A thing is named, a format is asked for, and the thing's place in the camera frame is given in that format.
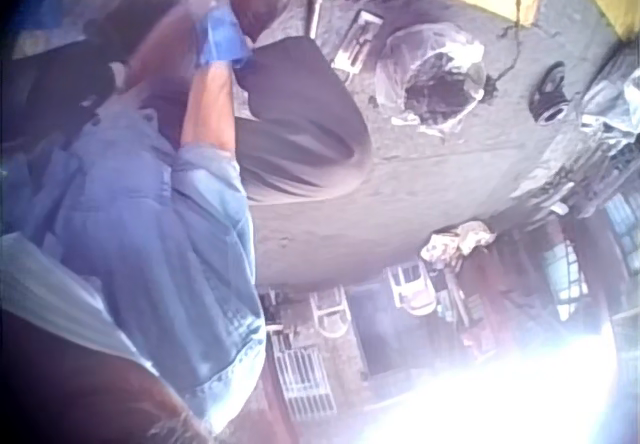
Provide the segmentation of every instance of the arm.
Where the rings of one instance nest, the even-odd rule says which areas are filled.
[[[181,145],[210,144],[221,151],[236,149],[231,65],[214,62],[200,69],[191,84]]]

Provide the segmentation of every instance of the dark pants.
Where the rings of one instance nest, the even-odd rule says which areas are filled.
[[[36,79],[39,90],[34,97],[40,96],[38,99],[46,105],[43,108],[31,99],[37,112],[29,112],[35,112],[37,119],[31,117],[29,122],[39,123],[39,133],[43,122],[50,126],[49,132],[60,127],[69,131],[70,127],[78,127],[77,122],[65,122],[65,113],[75,116],[93,112],[107,97],[104,86],[111,79],[105,72],[107,63],[79,62],[69,54],[72,53],[63,56],[67,72],[63,72],[64,63],[59,63],[53,66],[60,70],[58,76],[49,73],[44,80]],[[273,204],[326,199],[345,194],[362,182],[371,162],[367,126],[314,41],[293,37],[260,47],[236,71],[236,80],[247,91],[249,109],[257,119],[237,119],[236,131],[237,158],[251,201]],[[62,92],[65,86],[77,90]],[[52,100],[43,87],[52,93],[62,92],[64,98]],[[176,147],[188,92],[184,80],[155,82],[151,83],[151,94],[143,103],[144,107],[156,110],[160,132]],[[79,106],[78,102],[71,105],[74,99],[84,99],[84,105]],[[53,114],[47,107],[55,110],[56,119],[51,119]],[[12,121],[16,124],[10,127],[26,122]],[[3,131],[4,122],[11,121],[3,119]],[[29,126],[13,129],[11,134],[29,132]]]

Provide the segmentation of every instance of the man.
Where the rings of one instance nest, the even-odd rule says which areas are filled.
[[[197,1],[155,26],[128,63],[129,84],[148,80],[171,57],[167,50],[184,50],[184,12],[198,16]],[[244,17],[238,13],[244,34],[255,41],[280,2],[245,1]],[[63,129],[28,159],[7,163],[4,231],[20,234],[3,238],[3,274],[15,289],[3,310],[16,329],[32,334],[32,345],[40,338],[28,323],[98,355],[146,366],[219,431],[244,404],[264,359],[248,200],[294,202],[351,190],[368,167],[370,142],[355,103],[313,41],[285,39],[246,56],[228,7],[204,16],[196,20],[211,32],[190,90],[180,79],[165,79],[159,91],[157,81],[151,85],[144,107],[156,111],[157,122],[153,113],[116,105],[79,133]],[[225,35],[229,40],[215,42]],[[242,58],[236,79],[256,121],[233,115],[230,61]],[[64,114],[56,108],[56,121]],[[12,267],[19,255],[32,257]],[[30,276],[32,264],[41,277],[60,274],[69,298],[49,295],[44,279]],[[81,297],[78,276],[95,284],[82,286]],[[43,295],[40,307],[29,305]],[[85,303],[82,318],[74,302]],[[87,324],[84,335],[85,321],[103,326]],[[78,346],[74,352],[82,354]]]

